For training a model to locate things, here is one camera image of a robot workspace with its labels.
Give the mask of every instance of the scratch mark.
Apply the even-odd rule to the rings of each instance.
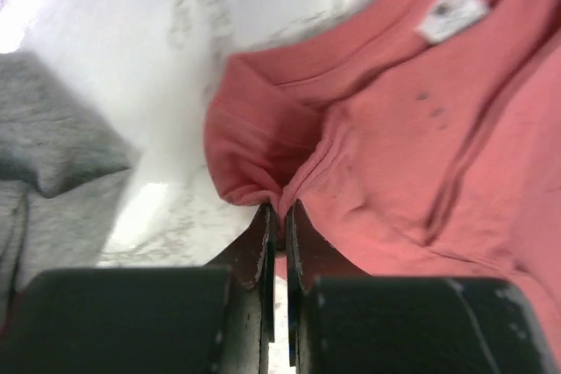
[[[489,348],[489,344],[487,343],[487,340],[485,339],[485,336],[481,331],[481,326],[479,325],[477,316],[475,315],[475,313],[472,310],[472,307],[470,306],[469,302],[467,302],[467,300],[463,295],[464,287],[459,282],[457,282],[452,278],[446,278],[444,279],[444,282],[454,290],[460,302],[462,303],[464,310],[467,312],[467,315],[469,316],[470,321],[472,322],[472,327],[475,330],[475,335],[477,335],[479,339],[479,345],[481,346],[483,355],[485,355],[487,361],[489,362],[489,365],[491,365],[491,369],[493,370],[493,373],[501,374],[501,370],[499,370],[499,366],[497,365],[497,362],[493,357],[493,353]]]

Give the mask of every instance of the white label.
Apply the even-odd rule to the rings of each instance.
[[[437,0],[417,27],[431,44],[438,44],[480,21],[489,6],[485,0]]]

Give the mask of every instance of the dark spot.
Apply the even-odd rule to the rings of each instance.
[[[446,15],[450,11],[450,5],[448,4],[439,4],[433,11],[433,15],[437,15],[438,17],[442,17]]]
[[[516,260],[516,261],[515,261],[515,271],[517,271],[517,272],[526,272],[526,273],[527,273],[527,272],[528,272],[528,268],[527,268],[525,265],[523,265],[521,262],[519,262],[519,261]]]
[[[433,109],[433,110],[430,112],[430,116],[431,116],[431,117],[438,117],[438,116],[440,116],[442,113],[444,113],[444,109]]]

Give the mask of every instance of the pink t-shirt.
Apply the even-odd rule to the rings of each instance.
[[[486,0],[433,46],[436,0],[376,0],[295,46],[230,59],[205,125],[218,193],[301,200],[372,275],[493,276],[561,362],[561,0]]]

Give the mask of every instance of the gray fabric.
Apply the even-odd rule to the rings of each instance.
[[[31,56],[0,55],[0,179],[46,197],[127,167],[121,143],[56,88]]]
[[[32,56],[0,54],[0,326],[13,287],[96,264],[126,167],[114,134]]]
[[[0,182],[0,326],[11,296],[18,255],[25,233],[27,185],[19,181]]]
[[[127,175],[107,175],[51,199],[29,193],[18,289],[45,269],[96,265]]]

